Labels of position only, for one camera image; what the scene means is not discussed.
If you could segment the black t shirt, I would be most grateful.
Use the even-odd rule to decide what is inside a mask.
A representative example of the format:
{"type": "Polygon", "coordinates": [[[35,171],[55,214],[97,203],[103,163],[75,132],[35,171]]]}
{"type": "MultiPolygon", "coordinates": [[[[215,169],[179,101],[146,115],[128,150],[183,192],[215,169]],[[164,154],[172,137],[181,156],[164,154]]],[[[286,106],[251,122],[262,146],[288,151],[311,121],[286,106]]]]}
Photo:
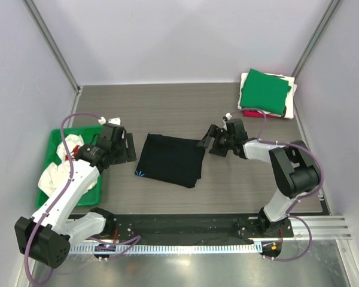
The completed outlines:
{"type": "Polygon", "coordinates": [[[202,175],[205,149],[198,140],[149,134],[135,175],[193,188],[202,175]]]}

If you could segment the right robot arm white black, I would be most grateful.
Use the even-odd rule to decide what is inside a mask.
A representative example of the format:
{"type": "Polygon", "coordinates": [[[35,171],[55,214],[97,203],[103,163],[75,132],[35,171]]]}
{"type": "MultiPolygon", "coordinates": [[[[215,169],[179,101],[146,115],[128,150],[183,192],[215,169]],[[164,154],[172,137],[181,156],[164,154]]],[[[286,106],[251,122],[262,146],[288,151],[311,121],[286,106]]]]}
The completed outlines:
{"type": "Polygon", "coordinates": [[[323,178],[314,155],[302,140],[279,143],[250,138],[238,118],[225,119],[223,128],[211,125],[197,146],[207,149],[210,145],[210,154],[225,157],[232,151],[244,160],[272,166],[277,189],[257,219],[259,232],[267,237],[285,224],[296,202],[316,189],[323,178]]]}

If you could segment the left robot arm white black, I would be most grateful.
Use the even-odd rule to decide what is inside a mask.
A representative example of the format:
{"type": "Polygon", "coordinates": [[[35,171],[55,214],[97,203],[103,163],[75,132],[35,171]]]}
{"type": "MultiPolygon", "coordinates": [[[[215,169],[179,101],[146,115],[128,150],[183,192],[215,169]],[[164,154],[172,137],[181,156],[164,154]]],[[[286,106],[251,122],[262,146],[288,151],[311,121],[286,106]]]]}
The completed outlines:
{"type": "Polygon", "coordinates": [[[102,125],[94,144],[78,149],[73,173],[30,218],[20,217],[14,229],[19,251],[51,268],[58,268],[69,249],[92,236],[110,238],[115,233],[114,214],[95,207],[75,222],[68,217],[89,186],[111,165],[136,160],[133,136],[112,118],[102,125]]]}

